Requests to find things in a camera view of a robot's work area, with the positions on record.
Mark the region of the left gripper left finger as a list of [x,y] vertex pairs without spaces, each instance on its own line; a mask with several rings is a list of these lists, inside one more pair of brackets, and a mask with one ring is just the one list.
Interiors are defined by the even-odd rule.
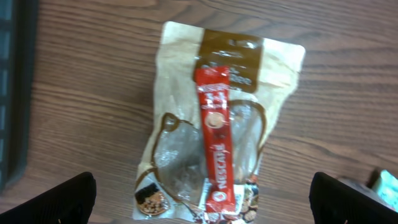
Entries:
[[83,172],[1,214],[1,224],[87,224],[96,199],[93,174]]

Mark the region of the red snack bar wrapper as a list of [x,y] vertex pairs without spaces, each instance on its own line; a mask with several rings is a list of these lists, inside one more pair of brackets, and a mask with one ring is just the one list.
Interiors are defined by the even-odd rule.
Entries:
[[208,213],[233,213],[234,196],[233,144],[229,120],[229,68],[199,68],[195,83],[201,114],[201,129],[206,168],[211,187],[206,198]]

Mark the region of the white brown snack bag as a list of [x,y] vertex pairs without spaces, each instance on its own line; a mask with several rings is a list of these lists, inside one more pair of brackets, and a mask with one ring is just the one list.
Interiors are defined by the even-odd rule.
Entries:
[[[156,56],[154,128],[137,171],[136,220],[254,223],[262,150],[297,89],[305,48],[278,40],[168,21]],[[236,210],[208,213],[210,181],[195,72],[229,69]]]

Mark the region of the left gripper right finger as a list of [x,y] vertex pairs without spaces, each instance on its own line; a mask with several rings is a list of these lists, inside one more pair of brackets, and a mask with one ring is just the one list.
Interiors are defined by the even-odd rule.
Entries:
[[373,190],[324,172],[313,176],[309,201],[315,224],[397,224],[397,212]]

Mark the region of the teal wet wipes pack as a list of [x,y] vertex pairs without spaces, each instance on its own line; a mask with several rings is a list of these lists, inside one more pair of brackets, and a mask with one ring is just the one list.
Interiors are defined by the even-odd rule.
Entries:
[[397,212],[397,178],[387,170],[382,170],[372,185],[372,190],[387,203],[387,206]]

